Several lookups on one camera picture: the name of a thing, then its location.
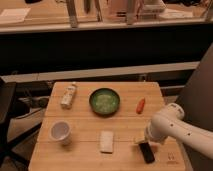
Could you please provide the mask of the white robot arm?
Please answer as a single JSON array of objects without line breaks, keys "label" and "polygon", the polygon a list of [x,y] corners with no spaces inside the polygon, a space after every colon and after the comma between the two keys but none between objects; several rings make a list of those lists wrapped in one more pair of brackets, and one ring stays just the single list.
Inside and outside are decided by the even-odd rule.
[{"label": "white robot arm", "polygon": [[144,139],[156,143],[172,137],[213,159],[213,132],[183,121],[185,112],[177,103],[158,110],[144,129]]}]

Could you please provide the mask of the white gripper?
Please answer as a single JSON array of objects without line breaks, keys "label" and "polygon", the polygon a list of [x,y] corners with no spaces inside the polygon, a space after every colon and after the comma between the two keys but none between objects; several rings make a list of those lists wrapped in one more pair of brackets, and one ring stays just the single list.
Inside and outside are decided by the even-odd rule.
[{"label": "white gripper", "polygon": [[150,131],[148,130],[148,127],[144,130],[144,139],[147,141],[146,143],[141,143],[139,145],[140,150],[142,152],[143,158],[147,164],[153,163],[155,161],[154,154],[151,150],[151,147],[148,143],[150,142],[157,142],[156,139],[151,135]]}]

